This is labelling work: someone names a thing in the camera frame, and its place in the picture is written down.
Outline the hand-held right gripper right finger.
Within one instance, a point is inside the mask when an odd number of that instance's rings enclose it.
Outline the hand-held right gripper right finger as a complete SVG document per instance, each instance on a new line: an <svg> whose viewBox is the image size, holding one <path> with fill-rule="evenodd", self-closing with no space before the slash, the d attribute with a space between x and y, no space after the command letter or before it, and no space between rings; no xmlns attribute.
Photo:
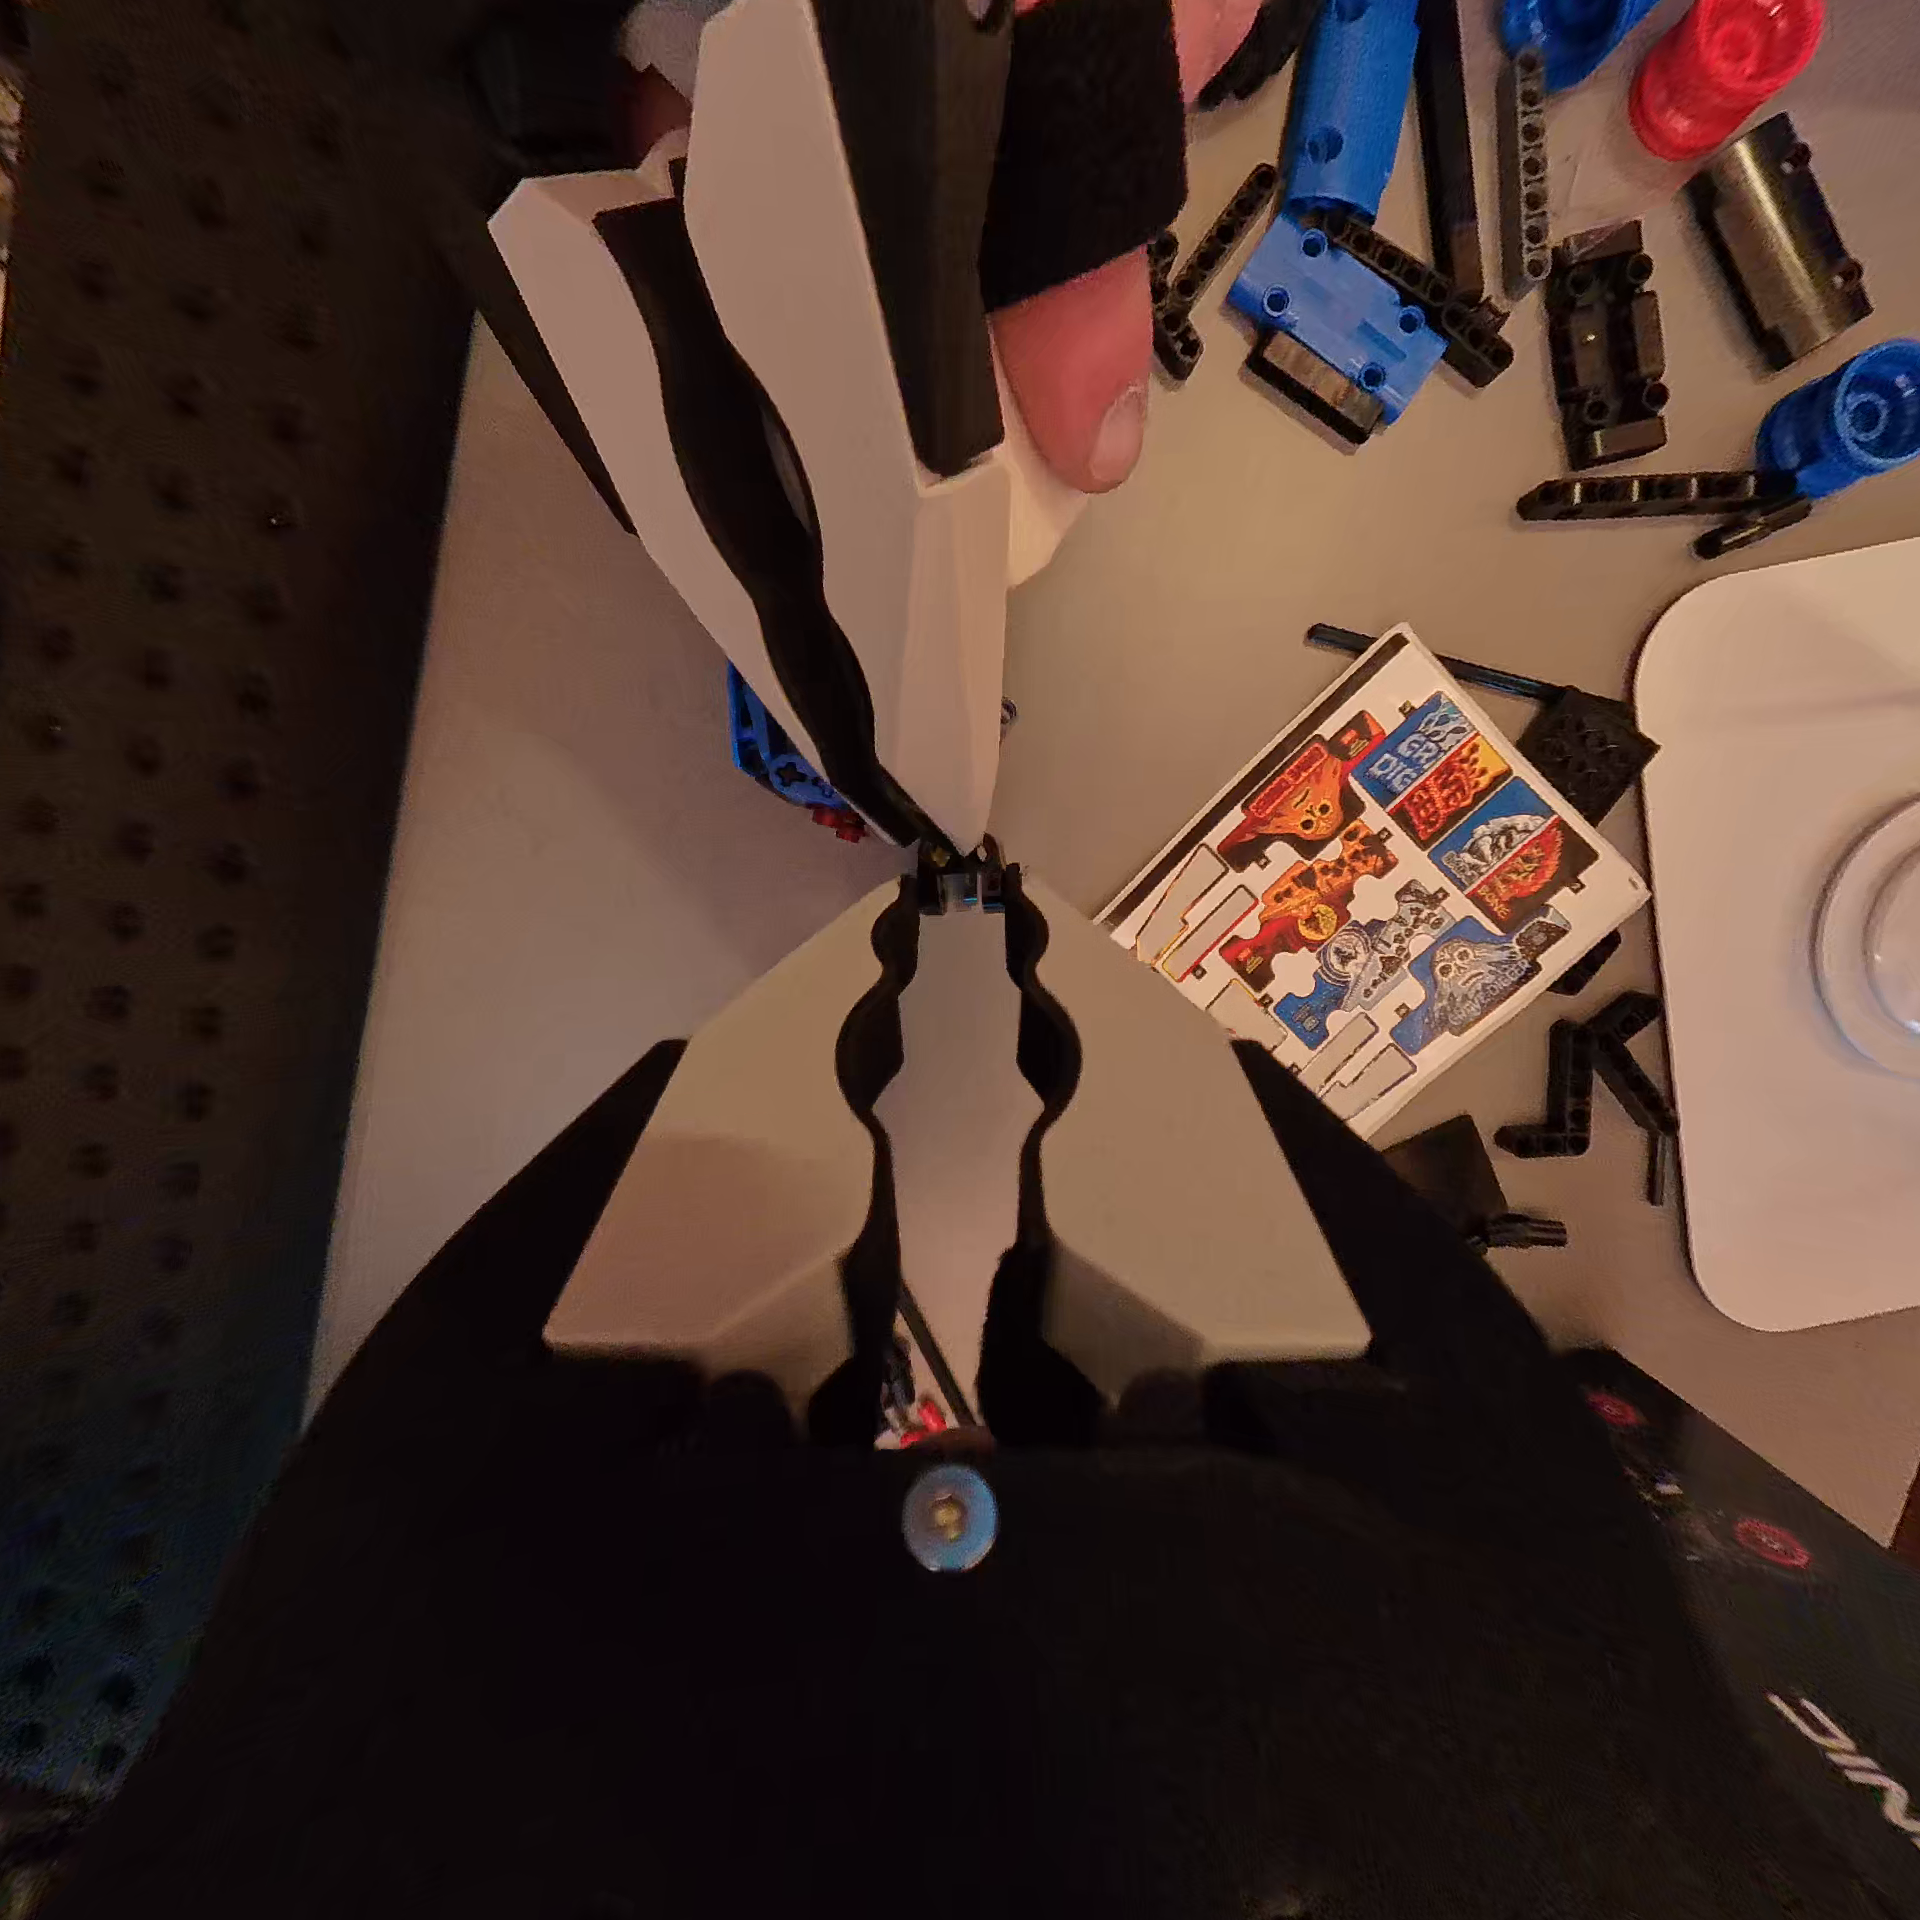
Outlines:
<svg viewBox="0 0 1920 1920"><path fill-rule="evenodd" d="M994 1436L1091 1436L1140 1379L1337 1363L1371 1332L1228 1032L1046 884L1002 878L1019 996L1014 1239L980 1333Z"/></svg>

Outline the pile of small red pieces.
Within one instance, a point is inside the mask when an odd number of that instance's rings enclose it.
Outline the pile of small red pieces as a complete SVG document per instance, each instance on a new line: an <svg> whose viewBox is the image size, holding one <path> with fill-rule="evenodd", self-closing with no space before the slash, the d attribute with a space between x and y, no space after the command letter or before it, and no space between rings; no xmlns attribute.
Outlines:
<svg viewBox="0 0 1920 1920"><path fill-rule="evenodd" d="M948 1396L943 1379L907 1324L898 1319L879 1369L873 1434L877 1452L914 1447L969 1426L969 1411Z"/></svg>

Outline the white book stand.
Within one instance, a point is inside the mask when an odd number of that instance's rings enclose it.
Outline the white book stand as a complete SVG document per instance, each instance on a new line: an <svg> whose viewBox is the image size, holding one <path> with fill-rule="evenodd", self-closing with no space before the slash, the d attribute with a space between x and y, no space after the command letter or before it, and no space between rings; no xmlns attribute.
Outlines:
<svg viewBox="0 0 1920 1920"><path fill-rule="evenodd" d="M1692 1275L1755 1332L1912 1309L1917 540L1690 590L1634 707Z"/></svg>

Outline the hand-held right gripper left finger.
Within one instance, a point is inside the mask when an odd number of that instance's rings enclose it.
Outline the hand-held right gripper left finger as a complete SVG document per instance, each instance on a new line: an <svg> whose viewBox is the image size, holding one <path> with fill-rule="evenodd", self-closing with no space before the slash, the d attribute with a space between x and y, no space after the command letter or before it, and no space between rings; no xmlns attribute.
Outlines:
<svg viewBox="0 0 1920 1920"><path fill-rule="evenodd" d="M571 1360L772 1379L826 1443L872 1443L899 1304L893 1156L918 965L909 876L755 977L684 1044L544 1328Z"/></svg>

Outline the short thin black axle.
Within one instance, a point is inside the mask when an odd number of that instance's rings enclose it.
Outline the short thin black axle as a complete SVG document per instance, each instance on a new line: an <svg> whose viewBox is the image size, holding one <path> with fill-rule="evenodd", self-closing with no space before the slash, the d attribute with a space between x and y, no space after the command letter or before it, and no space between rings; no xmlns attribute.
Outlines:
<svg viewBox="0 0 1920 1920"><path fill-rule="evenodd" d="M942 1384L943 1384L945 1393L951 1396L951 1400L953 1400L965 1414L969 1414L971 1419L969 1419L969 1423L965 1423L965 1427L973 1427L973 1426L978 1423L978 1414L975 1414L975 1410L973 1410L973 1406L971 1406L971 1400L969 1400L969 1396L967 1396L967 1389L962 1388L953 1363L948 1360L948 1353L943 1352L939 1339L936 1337L936 1333L933 1333L933 1329L932 1329L932 1324L929 1324L924 1307L919 1306L919 1301L916 1299L916 1295L914 1295L914 1291L912 1291L909 1288L903 1288L903 1289L899 1291L899 1299L898 1299L898 1306L895 1306L893 1321L902 1321L902 1324L907 1326L907 1329L909 1329L909 1332L914 1333L914 1337L919 1341L919 1346L921 1346L921 1349L924 1349L924 1356L925 1356L925 1357L937 1368L937 1371L943 1375Z"/></svg>

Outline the short black beam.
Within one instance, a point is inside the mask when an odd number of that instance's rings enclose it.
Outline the short black beam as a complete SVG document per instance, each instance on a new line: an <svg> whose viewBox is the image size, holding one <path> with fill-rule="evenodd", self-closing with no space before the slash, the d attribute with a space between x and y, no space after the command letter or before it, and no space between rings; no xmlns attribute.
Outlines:
<svg viewBox="0 0 1920 1920"><path fill-rule="evenodd" d="M1351 445L1383 421L1381 399L1283 330L1259 330L1243 370L1271 393Z"/></svg>
<svg viewBox="0 0 1920 1920"><path fill-rule="evenodd" d="M1179 251L1178 236L1170 227L1164 227L1148 243L1153 357L1164 379L1171 385L1186 384L1204 353L1204 344L1192 324L1193 307L1248 230L1256 225L1262 213L1271 209L1278 188L1280 167L1263 160L1243 176L1186 251Z"/></svg>

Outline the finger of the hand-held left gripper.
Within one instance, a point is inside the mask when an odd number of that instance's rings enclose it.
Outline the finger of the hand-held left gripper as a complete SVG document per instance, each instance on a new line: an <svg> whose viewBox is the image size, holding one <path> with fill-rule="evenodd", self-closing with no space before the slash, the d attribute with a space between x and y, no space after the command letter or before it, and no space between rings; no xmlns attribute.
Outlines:
<svg viewBox="0 0 1920 1920"><path fill-rule="evenodd" d="M876 753L958 852L992 811L1012 475L980 284L1009 3L737 2L684 216L811 491Z"/></svg>
<svg viewBox="0 0 1920 1920"><path fill-rule="evenodd" d="M490 232L658 571L843 804L899 846L942 846L877 756L803 465L716 312L679 200L632 171L539 176Z"/></svg>

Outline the black angled beam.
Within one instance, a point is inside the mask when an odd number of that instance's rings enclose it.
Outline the black angled beam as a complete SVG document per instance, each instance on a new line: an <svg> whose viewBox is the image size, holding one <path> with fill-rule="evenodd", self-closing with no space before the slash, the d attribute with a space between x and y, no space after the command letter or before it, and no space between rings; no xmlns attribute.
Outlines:
<svg viewBox="0 0 1920 1920"><path fill-rule="evenodd" d="M1692 553L1719 562L1803 524L1814 502L1778 471L1751 467L1652 473L1576 473L1523 491L1514 513L1527 524L1601 524L1702 517Z"/></svg>

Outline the chunky black holed brick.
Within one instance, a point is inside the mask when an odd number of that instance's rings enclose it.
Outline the chunky black holed brick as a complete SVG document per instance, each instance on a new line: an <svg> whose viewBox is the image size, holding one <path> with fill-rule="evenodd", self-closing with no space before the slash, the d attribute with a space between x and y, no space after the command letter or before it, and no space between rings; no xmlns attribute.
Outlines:
<svg viewBox="0 0 1920 1920"><path fill-rule="evenodd" d="M1668 444L1668 356L1640 220L1589 227L1550 253L1547 365L1571 471Z"/></svg>

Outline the black blue toy car chassis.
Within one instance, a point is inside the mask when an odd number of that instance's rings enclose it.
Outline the black blue toy car chassis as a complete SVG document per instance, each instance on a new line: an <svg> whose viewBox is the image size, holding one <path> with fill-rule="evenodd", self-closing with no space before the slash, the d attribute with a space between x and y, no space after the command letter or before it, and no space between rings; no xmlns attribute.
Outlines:
<svg viewBox="0 0 1920 1920"><path fill-rule="evenodd" d="M795 750L794 742L734 664L726 668L731 766L755 787L797 807L839 841L857 846L867 823Z"/></svg>

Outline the small black double connector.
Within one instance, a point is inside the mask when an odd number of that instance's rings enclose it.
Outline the small black double connector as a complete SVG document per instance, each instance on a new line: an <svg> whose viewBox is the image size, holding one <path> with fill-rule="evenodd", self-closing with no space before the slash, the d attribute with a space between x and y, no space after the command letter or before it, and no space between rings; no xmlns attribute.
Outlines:
<svg viewBox="0 0 1920 1920"><path fill-rule="evenodd" d="M969 852L958 852L937 837L921 840L916 847L914 897L924 918L1004 912L1006 866L997 840L986 834Z"/></svg>

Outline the large black frame assembly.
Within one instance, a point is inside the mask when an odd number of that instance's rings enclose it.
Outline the large black frame assembly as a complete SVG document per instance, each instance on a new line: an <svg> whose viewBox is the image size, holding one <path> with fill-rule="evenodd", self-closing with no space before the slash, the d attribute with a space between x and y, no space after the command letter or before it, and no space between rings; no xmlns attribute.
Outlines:
<svg viewBox="0 0 1920 1920"><path fill-rule="evenodd" d="M1472 1249L1563 1249L1568 1225L1512 1206L1469 1116L1451 1116L1383 1149L1385 1164Z"/></svg>

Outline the blue curved panel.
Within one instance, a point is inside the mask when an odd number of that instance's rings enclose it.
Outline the blue curved panel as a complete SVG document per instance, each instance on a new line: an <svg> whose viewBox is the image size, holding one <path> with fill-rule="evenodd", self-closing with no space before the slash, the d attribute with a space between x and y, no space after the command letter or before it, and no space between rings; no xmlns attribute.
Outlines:
<svg viewBox="0 0 1920 1920"><path fill-rule="evenodd" d="M1415 2L1326 2L1292 84L1281 203L1371 218L1391 177L1420 45Z"/></svg>
<svg viewBox="0 0 1920 1920"><path fill-rule="evenodd" d="M1283 209L1248 251L1225 299L1254 342L1262 330L1281 330L1378 395L1379 428L1404 416L1443 357L1441 338L1411 303Z"/></svg>

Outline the black toy set box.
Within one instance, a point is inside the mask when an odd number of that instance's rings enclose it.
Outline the black toy set box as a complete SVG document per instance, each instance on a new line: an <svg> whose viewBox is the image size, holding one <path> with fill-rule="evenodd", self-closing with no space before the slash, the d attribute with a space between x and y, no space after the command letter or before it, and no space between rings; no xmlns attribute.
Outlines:
<svg viewBox="0 0 1920 1920"><path fill-rule="evenodd" d="M1775 1775L1884 1913L1915 1916L1915 1569L1618 1352L1560 1361Z"/></svg>

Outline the grey desk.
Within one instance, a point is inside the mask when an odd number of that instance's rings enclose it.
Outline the grey desk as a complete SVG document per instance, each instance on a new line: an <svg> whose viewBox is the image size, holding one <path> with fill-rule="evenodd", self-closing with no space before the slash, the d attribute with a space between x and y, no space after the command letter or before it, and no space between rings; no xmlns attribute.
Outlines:
<svg viewBox="0 0 1920 1920"><path fill-rule="evenodd" d="M1875 312L1770 376L1668 169L1615 121L1632 43L1550 112L1550 227L1644 222L1668 448L1739 461L1778 391L1915 334L1915 15L1834 3L1783 96ZM1151 382L1136 473L1094 500L1009 607L1017 719L995 780L1004 849L1094 916L1331 681L1311 621L1405 621L1438 653L1597 693L1698 585L1905 537L1915 473L1862 485L1710 567L1677 519L1546 527L1516 498L1565 471L1539 295L1486 389L1436 370L1344 445L1241 370L1218 298L1204 356ZM727 760L718 647L577 469L481 320L470 328L438 580L313 1353L340 1374L441 1242L641 1052L691 1032L895 867L754 790ZM1610 1100L1579 1159L1514 1164L1569 1223L1499 1268L1547 1332L1664 1379L1886 1539L1915 1476L1915 1312L1755 1332L1700 1291L1679 1185L1644 1197Z"/></svg>

